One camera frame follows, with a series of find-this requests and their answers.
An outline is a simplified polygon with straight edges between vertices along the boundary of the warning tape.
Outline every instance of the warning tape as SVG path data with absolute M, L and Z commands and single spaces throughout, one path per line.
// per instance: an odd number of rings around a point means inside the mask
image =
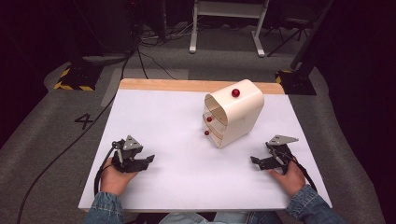
M 68 90 L 68 91 L 94 91 L 95 86 L 87 86 L 87 85 L 73 85 L 73 84 L 67 84 L 64 83 L 64 81 L 69 78 L 71 74 L 71 64 L 67 65 L 67 67 L 64 69 L 64 71 L 61 74 L 61 77 L 59 78 L 58 82 L 55 84 L 54 88 L 55 90 Z
M 285 74 L 285 73 L 294 73 L 294 71 L 280 70 L 280 71 L 275 72 L 276 83 L 277 84 L 282 84 L 282 79 L 280 78 L 279 73 L 283 73 L 283 74 Z

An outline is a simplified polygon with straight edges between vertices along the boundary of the white tabletop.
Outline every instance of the white tabletop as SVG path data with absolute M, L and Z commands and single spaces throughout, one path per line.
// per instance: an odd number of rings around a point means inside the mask
M 289 196 L 250 156 L 270 157 L 264 143 L 276 134 L 299 138 L 288 144 L 332 206 L 304 132 L 287 95 L 264 94 L 253 130 L 218 149 L 204 135 L 206 92 L 119 90 L 78 208 L 93 202 L 93 180 L 113 141 L 130 134 L 144 146 L 136 159 L 155 155 L 121 196 L 134 212 L 284 209 Z

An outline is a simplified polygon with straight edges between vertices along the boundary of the cable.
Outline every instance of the cable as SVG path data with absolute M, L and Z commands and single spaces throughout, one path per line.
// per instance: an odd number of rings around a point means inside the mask
M 103 162 L 102 162 L 102 165 L 99 167 L 99 170 L 98 170 L 98 172 L 96 173 L 96 177 L 95 177 L 95 179 L 94 179 L 94 181 L 93 181 L 93 195 L 96 195 L 96 194 L 99 192 L 99 181 L 100 181 L 100 178 L 102 177 L 103 171 L 104 171 L 107 167 L 109 167 L 109 166 L 111 165 L 111 164 L 110 164 L 110 165 L 108 165 L 106 168 L 103 168 L 103 167 L 105 166 L 106 162 L 107 162 L 107 159 L 110 157 L 111 152 L 113 152 L 113 149 L 114 149 L 114 147 L 112 147 L 112 148 L 108 151 L 107 155 L 105 156 L 105 159 L 104 159 Z
M 145 65 L 143 65 L 142 56 L 140 56 L 139 47 L 137 47 L 136 49 L 137 49 L 137 54 L 139 55 L 140 64 L 142 64 L 143 73 L 145 74 L 146 79 L 149 79 L 148 75 L 146 74 Z
M 177 39 L 180 39 L 180 38 L 182 38 L 184 35 L 191 35 L 192 33 L 184 33 L 184 34 L 183 34 L 183 32 L 186 32 L 187 30 L 189 30 L 188 28 L 190 28 L 192 25 L 193 25 L 193 23 L 190 23 L 190 24 L 186 25 L 184 28 L 180 28 L 179 31 L 175 31 L 175 28 L 172 28 L 172 32 L 168 33 L 168 34 L 165 36 L 165 37 L 167 38 L 166 41 L 161 41 L 161 39 L 160 39 L 157 35 L 141 35 L 140 37 L 141 37 L 142 41 L 140 42 L 140 45 L 142 45 L 142 46 L 144 46 L 144 47 L 148 47 L 148 48 L 151 48 L 151 47 L 159 47 L 159 46 L 162 46 L 162 45 L 166 44 L 166 43 L 169 42 L 170 40 L 177 40 Z M 144 42 L 144 41 L 143 41 L 143 40 L 150 40 L 150 39 L 156 39 L 156 43 L 151 44 L 151 43 L 147 43 L 147 42 Z
M 153 57 L 150 57 L 150 56 L 148 56 L 147 54 L 144 54 L 144 53 L 141 53 L 141 52 L 139 52 L 139 53 L 142 54 L 143 56 L 146 56 L 146 57 L 150 58 L 152 61 L 155 62 L 155 60 L 154 60 Z M 174 80 L 177 80 L 177 78 L 172 77 L 172 76 L 166 71 L 166 69 L 164 69 L 160 64 L 158 64 L 157 62 L 155 62 L 155 63 L 156 63 L 158 66 L 160 66 L 161 69 L 162 69 L 163 71 L 165 71 L 165 73 L 168 74 L 169 77 L 171 77 L 171 78 L 174 79 Z
M 271 147 L 271 146 L 269 146 L 269 145 L 267 145 L 267 146 L 268 146 L 269 148 L 271 148 L 272 150 L 275 150 L 276 153 L 281 154 L 282 156 L 288 158 L 290 161 L 294 162 L 294 163 L 297 165 L 297 167 L 301 170 L 301 172 L 303 172 L 303 175 L 304 175 L 305 178 L 308 180 L 309 184 L 311 185 L 311 188 L 312 188 L 314 191 L 318 192 L 317 186 L 315 186 L 315 183 L 314 183 L 314 181 L 312 180 L 311 176 L 308 174 L 308 172 L 306 171 L 306 169 L 297 161 L 297 158 L 295 158 L 294 156 L 291 157 L 291 156 L 288 155 L 287 153 L 284 153 L 284 152 L 281 152 L 281 151 L 279 151 L 279 150 L 276 150 L 275 148 L 273 148 L 273 147 Z
M 123 72 L 125 70 L 125 66 L 128 63 L 129 59 L 131 58 L 132 54 L 129 55 L 129 57 L 125 60 L 125 63 L 122 66 L 122 70 L 121 70 L 121 79 L 123 79 Z M 55 159 L 53 159 L 45 168 L 44 170 L 35 178 L 35 180 L 33 181 L 32 185 L 30 186 L 30 188 L 27 190 L 25 196 L 23 197 L 21 206 L 20 206 L 20 211 L 18 213 L 18 221 L 17 223 L 21 223 L 21 216 L 22 216 L 22 212 L 23 212 L 23 207 L 26 203 L 26 200 L 30 194 L 30 192 L 32 191 L 33 187 L 35 186 L 35 184 L 37 183 L 37 181 L 41 178 L 41 176 L 46 173 L 48 171 L 48 169 L 51 167 L 51 165 L 53 163 L 55 163 L 59 158 L 62 157 L 62 155 L 67 152 L 79 139 L 81 139 L 82 136 L 84 136 L 84 134 L 96 123 L 97 120 L 99 120 L 99 118 L 103 115 L 103 113 L 105 113 L 105 111 L 108 109 L 108 107 L 111 105 L 111 103 L 114 101 L 114 99 L 116 98 L 117 92 L 113 95 L 113 97 L 111 98 L 110 102 L 108 102 L 108 104 L 105 106 L 105 108 L 99 113 L 99 115 L 96 117 L 96 119 L 93 120 L 93 122 L 88 126 L 87 129 L 84 130 L 84 132 L 82 132 L 82 134 L 80 134 L 67 148 L 65 148 Z

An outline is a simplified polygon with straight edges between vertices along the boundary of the hand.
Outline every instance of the hand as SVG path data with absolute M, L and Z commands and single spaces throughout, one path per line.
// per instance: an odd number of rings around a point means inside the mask
M 303 172 L 298 168 L 296 163 L 289 162 L 288 171 L 285 175 L 281 175 L 276 170 L 269 170 L 271 176 L 273 176 L 282 188 L 293 197 L 305 186 L 305 177 Z
M 111 165 L 111 160 L 112 158 L 109 158 L 105 163 L 105 170 L 103 171 L 101 178 L 100 191 L 121 196 L 128 186 L 129 181 L 137 175 L 137 172 L 121 173 Z

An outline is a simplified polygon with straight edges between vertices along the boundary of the red bead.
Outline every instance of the red bead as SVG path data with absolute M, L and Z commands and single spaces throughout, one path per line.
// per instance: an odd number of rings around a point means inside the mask
M 238 89 L 233 89 L 233 91 L 231 92 L 231 95 L 233 97 L 238 97 L 239 94 L 241 94 L 241 92 Z

